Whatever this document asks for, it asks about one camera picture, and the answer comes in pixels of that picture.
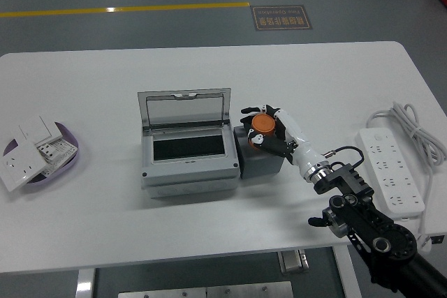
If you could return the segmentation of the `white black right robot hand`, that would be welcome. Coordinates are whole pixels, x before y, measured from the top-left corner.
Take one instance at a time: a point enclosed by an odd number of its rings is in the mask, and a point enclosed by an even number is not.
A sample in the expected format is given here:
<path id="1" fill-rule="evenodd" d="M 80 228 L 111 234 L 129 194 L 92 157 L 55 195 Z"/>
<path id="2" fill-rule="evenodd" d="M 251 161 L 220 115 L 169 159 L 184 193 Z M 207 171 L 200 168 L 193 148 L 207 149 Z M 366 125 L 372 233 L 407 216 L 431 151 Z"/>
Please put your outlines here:
<path id="1" fill-rule="evenodd" d="M 301 177 L 308 183 L 316 184 L 330 174 L 328 160 L 312 148 L 311 142 L 288 112 L 268 104 L 246 107 L 240 121 L 247 132 L 248 143 L 261 151 L 286 158 L 299 168 Z M 273 120 L 272 127 L 263 131 L 254 126 L 256 117 L 268 116 Z"/>

